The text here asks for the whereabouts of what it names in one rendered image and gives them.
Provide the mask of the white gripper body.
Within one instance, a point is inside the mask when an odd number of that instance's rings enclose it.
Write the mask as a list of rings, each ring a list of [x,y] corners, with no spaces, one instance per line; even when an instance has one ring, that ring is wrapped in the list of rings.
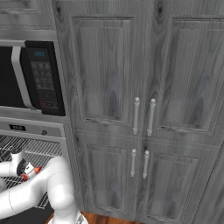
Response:
[[[24,168],[24,174],[29,175],[34,171],[34,166],[29,163],[25,168]]]

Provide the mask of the steel oven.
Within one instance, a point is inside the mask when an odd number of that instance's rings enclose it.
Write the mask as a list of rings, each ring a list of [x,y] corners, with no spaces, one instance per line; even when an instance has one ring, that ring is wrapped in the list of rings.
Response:
[[[47,130],[47,135],[42,136],[42,130]],[[70,166],[71,171],[66,135],[64,126],[61,123],[0,117],[0,135],[59,143],[62,150],[62,157]]]

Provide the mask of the dark oven door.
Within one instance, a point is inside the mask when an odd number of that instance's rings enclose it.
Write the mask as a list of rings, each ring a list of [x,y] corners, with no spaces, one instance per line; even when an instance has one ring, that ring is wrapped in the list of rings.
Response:
[[[44,209],[32,207],[22,213],[1,219],[0,224],[45,224],[52,213],[50,204],[47,204]]]

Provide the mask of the black microwave oven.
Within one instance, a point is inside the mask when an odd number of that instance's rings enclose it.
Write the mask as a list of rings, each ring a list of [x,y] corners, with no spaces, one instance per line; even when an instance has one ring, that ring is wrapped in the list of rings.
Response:
[[[59,70],[52,41],[0,39],[0,107],[28,109],[11,63],[12,47],[20,46],[20,64],[31,104],[43,115],[65,116]]]

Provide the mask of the short grey wood cupboard door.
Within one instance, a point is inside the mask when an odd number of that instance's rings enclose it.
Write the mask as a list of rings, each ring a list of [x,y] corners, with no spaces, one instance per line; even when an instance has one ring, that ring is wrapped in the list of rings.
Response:
[[[84,210],[132,221],[136,208],[140,138],[77,129],[73,132],[73,141]],[[136,164],[132,178],[133,149],[136,149]]]
[[[207,144],[143,140],[135,220],[143,224],[193,224],[219,149]],[[143,179],[145,151],[150,157]]]

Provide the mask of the tall grey wood cupboard door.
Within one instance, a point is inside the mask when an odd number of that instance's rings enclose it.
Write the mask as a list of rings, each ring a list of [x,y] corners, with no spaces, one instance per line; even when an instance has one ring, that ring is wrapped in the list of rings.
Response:
[[[224,0],[153,0],[144,135],[224,139]],[[151,99],[156,100],[147,136]]]
[[[73,129],[137,137],[152,0],[52,0],[52,6]]]

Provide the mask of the small grey wood cupboard door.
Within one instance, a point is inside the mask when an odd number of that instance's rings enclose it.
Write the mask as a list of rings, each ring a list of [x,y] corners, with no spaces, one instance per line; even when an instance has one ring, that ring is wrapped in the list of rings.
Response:
[[[54,30],[52,0],[0,0],[0,28]]]

